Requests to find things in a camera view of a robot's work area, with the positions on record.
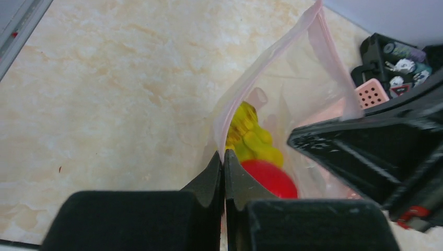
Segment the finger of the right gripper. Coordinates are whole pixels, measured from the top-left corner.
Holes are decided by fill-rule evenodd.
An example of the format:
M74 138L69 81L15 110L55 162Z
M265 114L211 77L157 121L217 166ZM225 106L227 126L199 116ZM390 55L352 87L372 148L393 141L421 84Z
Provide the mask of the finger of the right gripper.
M442 226L442 71L362 118L296 128L287 143L403 228Z

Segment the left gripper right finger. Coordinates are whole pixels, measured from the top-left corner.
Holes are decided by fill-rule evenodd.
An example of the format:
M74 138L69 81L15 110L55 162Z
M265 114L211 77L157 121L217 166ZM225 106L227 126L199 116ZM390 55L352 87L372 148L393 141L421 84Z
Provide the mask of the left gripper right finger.
M379 207L367 200L281 199L225 152L229 250L399 250Z

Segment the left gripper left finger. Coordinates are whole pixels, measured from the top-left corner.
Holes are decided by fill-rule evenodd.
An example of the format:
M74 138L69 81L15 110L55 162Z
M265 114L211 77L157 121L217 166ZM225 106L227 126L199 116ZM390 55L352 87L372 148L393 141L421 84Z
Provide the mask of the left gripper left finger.
M41 250L219 250L218 153L175 191L80 191L61 206Z

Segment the red apple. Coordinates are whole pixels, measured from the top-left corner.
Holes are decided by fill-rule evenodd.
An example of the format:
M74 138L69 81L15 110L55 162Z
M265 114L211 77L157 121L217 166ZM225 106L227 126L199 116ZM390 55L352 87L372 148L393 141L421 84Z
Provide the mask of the red apple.
M250 159L241 162L243 169L258 183L282 199L298 199L298 189L292 179L274 164Z

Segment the pink plastic basket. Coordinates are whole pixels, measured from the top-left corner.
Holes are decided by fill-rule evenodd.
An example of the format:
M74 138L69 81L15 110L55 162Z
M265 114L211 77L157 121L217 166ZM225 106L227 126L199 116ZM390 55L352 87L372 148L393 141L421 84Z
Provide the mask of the pink plastic basket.
M355 92L362 109L368 109L390 100L380 82L375 78L357 87ZM310 116L298 126L307 126L316 122L338 118L342 115L344 106L345 100L341 98L331 106Z

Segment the yellow banana bunch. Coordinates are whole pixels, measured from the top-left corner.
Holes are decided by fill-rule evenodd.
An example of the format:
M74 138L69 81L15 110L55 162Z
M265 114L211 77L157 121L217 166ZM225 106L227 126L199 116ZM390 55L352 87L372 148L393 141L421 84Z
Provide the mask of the yellow banana bunch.
M258 159L281 169L284 157L273 146L271 134L260 127L256 109L246 101L237 108L228 128L225 149L233 150L240 162Z

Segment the clear zip top bag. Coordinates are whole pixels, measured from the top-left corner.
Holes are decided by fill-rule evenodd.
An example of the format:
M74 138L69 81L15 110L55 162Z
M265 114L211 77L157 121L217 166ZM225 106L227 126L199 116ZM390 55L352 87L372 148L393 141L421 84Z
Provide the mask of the clear zip top bag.
M292 130L341 98L335 119L361 118L355 85L327 26L323 3L316 1L297 23L266 49L220 98L213 112L210 144L221 158L232 118L243 101L257 111L260 127L284 157L281 168L301 198L356 199L357 194L320 164L287 145Z

